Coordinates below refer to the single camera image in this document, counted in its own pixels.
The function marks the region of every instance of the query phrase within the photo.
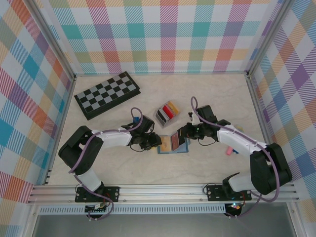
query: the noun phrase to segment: chessboard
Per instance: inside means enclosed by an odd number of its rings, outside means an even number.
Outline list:
[[[124,72],[75,95],[75,99],[90,120],[138,94],[139,86]]]

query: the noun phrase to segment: pink eraser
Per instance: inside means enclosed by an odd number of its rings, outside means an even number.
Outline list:
[[[233,148],[232,147],[228,147],[227,151],[226,151],[226,154],[230,156],[232,153],[233,153]]]

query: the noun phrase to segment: white table surface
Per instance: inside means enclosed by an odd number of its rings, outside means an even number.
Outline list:
[[[98,84],[108,77],[79,77],[74,95]],[[87,121],[74,97],[72,97],[65,126],[59,144],[61,146],[77,130],[86,125],[90,129],[117,129],[132,122],[130,109],[138,107],[154,121],[154,111],[172,100],[181,113],[178,120],[162,129],[158,135],[171,135],[190,121],[190,98],[195,96],[199,106],[209,104],[217,119],[226,119],[239,124],[246,134],[263,141],[244,75],[133,75],[141,94]],[[205,138],[201,143],[212,142]],[[227,145],[215,143],[202,147],[191,140],[189,152],[159,155],[157,149],[137,153],[129,147],[101,149],[93,169],[104,184],[189,184],[222,182],[236,172],[249,171],[249,158],[241,155],[226,155]],[[49,185],[77,184],[70,168],[56,156]]]

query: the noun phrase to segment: small box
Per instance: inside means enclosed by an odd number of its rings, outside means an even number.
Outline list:
[[[179,114],[180,110],[172,101],[169,100],[156,110],[154,117],[157,119],[161,127],[165,128],[175,122],[178,119]]]

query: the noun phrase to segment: purple cable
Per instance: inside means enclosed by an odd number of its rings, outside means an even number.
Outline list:
[[[194,107],[193,105],[193,100],[195,100],[196,102],[196,106]],[[215,124],[215,123],[212,123],[212,122],[209,122],[205,119],[203,119],[197,112],[197,108],[198,108],[198,100],[196,99],[195,96],[192,96],[191,97],[191,107],[193,109],[193,112],[198,116],[198,118],[200,120],[202,120],[203,122],[209,124],[209,125],[212,125],[212,126],[216,126],[216,127],[220,127],[224,130],[227,130],[229,132],[234,132],[236,133],[237,135],[241,136],[242,138],[246,139],[247,141],[251,142],[252,144],[254,144],[255,146],[259,147],[265,154],[266,156],[268,157],[269,161],[271,162],[271,165],[272,165],[272,168],[273,168],[273,171],[275,173],[275,176],[276,176],[276,194],[275,196],[272,198],[272,199],[265,199],[262,197],[262,195],[257,195],[253,192],[251,192],[251,194],[253,194],[254,196],[258,197],[259,200],[263,200],[263,201],[266,201],[266,202],[273,202],[277,199],[278,197],[278,194],[280,192],[280,180],[279,180],[279,177],[278,177],[278,173],[277,173],[277,167],[276,167],[276,164],[274,163],[274,161],[272,160],[272,157],[270,156],[270,154],[265,150],[264,147],[262,147],[260,144],[258,144],[255,140],[252,140],[251,138],[247,137],[246,135],[242,134],[241,132],[237,131],[237,130],[233,130],[231,128],[228,128],[228,127],[224,127],[222,125],[218,125],[218,124]]]
[[[100,195],[100,194],[96,194],[94,191],[91,191],[89,188],[87,188],[87,187],[80,181],[80,179],[79,179],[76,175],[74,175],[74,176],[75,176],[75,179],[77,179],[77,181],[78,181],[78,182],[83,186],[83,188],[86,189],[89,193],[91,193],[91,194],[93,194],[93,195],[95,195],[95,196],[97,196],[97,197],[103,198],[103,199],[109,201],[109,202],[112,204],[111,210],[110,210],[107,214],[104,214],[104,215],[101,216],[100,218],[94,219],[94,220],[95,220],[95,221],[100,221],[100,220],[102,220],[102,219],[108,217],[108,216],[110,215],[110,213],[114,210],[114,203],[113,203],[113,201],[112,201],[110,198],[106,197],[106,196],[103,196],[103,195]],[[90,219],[92,219],[92,217],[90,216],[90,212],[91,212],[91,211],[88,212],[88,217],[89,217]]]
[[[133,108],[130,110],[130,113],[132,114],[132,117],[133,117],[133,118],[134,118],[133,110],[138,110],[138,111],[139,111],[139,113],[140,113],[140,121],[139,121],[139,123],[138,123],[134,128],[129,129],[129,130],[122,130],[123,132],[131,132],[131,131],[137,129],[137,128],[141,125],[141,123],[142,123],[142,121],[143,121],[143,113],[141,112],[141,110],[138,109],[138,108],[136,108],[136,107],[133,107]],[[118,130],[118,129],[111,129],[111,130],[104,130],[104,131],[102,131],[102,132],[97,132],[97,133],[93,134],[93,135],[88,139],[86,145],[84,146],[84,148],[83,148],[83,150],[82,150],[82,152],[81,152],[81,154],[80,154],[80,156],[79,156],[79,159],[77,160],[76,164],[71,168],[71,170],[70,170],[68,173],[70,173],[70,174],[73,173],[74,170],[78,167],[78,165],[80,164],[80,162],[81,162],[81,160],[82,160],[82,158],[83,158],[83,155],[84,155],[85,151],[87,150],[87,147],[88,147],[89,143],[91,142],[91,140],[92,140],[95,136],[97,136],[97,135],[99,135],[99,134],[101,134],[101,133],[105,133],[105,132],[117,132],[117,131],[120,132],[120,130]]]
[[[136,107],[131,108],[130,113],[132,114],[132,117],[133,117],[133,118],[134,118],[133,110],[138,110],[138,112],[140,113],[140,121],[139,121],[139,123],[138,123],[134,128],[131,128],[131,129],[128,129],[128,130],[122,130],[123,132],[131,132],[131,131],[137,129],[137,128],[142,124],[142,121],[143,121],[143,113],[142,113],[142,111],[141,111],[140,109],[136,108]],[[118,130],[118,129],[110,129],[110,130],[104,130],[104,131],[102,131],[102,132],[97,132],[97,133],[93,134],[93,135],[88,139],[86,145],[84,146],[84,148],[83,148],[83,150],[82,150],[82,152],[81,152],[81,154],[80,154],[80,156],[79,156],[79,159],[77,160],[76,164],[72,167],[72,169],[69,171],[69,173],[73,173],[74,170],[78,167],[78,165],[80,164],[80,162],[81,162],[81,160],[82,160],[82,157],[83,157],[83,155],[84,155],[84,153],[85,153],[85,151],[86,151],[86,149],[87,149],[89,143],[91,142],[91,140],[92,140],[95,136],[97,136],[97,135],[99,135],[99,134],[101,134],[101,133],[105,133],[105,132],[117,132],[117,131],[120,132],[120,130]],[[96,221],[99,221],[99,220],[102,220],[102,219],[108,217],[108,216],[110,215],[110,213],[114,210],[114,203],[113,203],[113,201],[112,201],[110,198],[108,198],[108,197],[105,197],[105,196],[100,195],[100,194],[96,194],[95,192],[91,191],[90,189],[88,189],[88,188],[80,181],[80,179],[79,179],[75,174],[74,174],[74,176],[75,176],[75,179],[77,179],[77,181],[78,181],[78,182],[83,186],[83,188],[86,189],[89,193],[91,193],[91,194],[93,194],[93,195],[95,195],[95,196],[97,196],[97,197],[104,198],[105,200],[109,201],[109,202],[112,204],[111,210],[110,210],[107,214],[105,214],[105,215],[103,215],[103,216],[101,216],[100,218],[95,219],[95,220],[96,220]]]

